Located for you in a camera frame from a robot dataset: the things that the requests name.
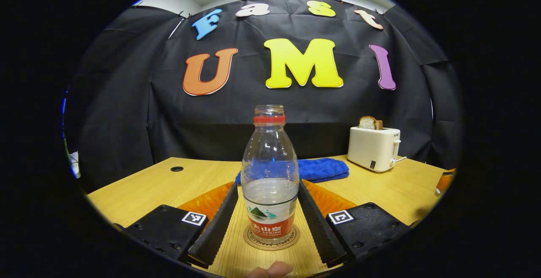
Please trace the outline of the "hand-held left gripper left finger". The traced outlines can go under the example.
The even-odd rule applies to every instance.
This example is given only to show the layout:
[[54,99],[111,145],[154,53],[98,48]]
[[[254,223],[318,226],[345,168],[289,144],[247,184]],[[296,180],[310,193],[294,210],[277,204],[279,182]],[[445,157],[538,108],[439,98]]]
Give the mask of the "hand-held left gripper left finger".
[[224,241],[238,202],[238,186],[229,182],[178,207],[159,205],[123,234],[169,259],[209,268]]

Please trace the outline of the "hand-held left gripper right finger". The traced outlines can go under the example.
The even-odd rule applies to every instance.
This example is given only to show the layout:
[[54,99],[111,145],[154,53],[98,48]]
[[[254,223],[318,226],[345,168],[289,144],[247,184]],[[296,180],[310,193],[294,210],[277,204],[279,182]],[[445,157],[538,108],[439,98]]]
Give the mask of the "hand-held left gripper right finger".
[[299,202],[328,268],[364,259],[410,230],[373,202],[355,205],[307,180],[300,182]]

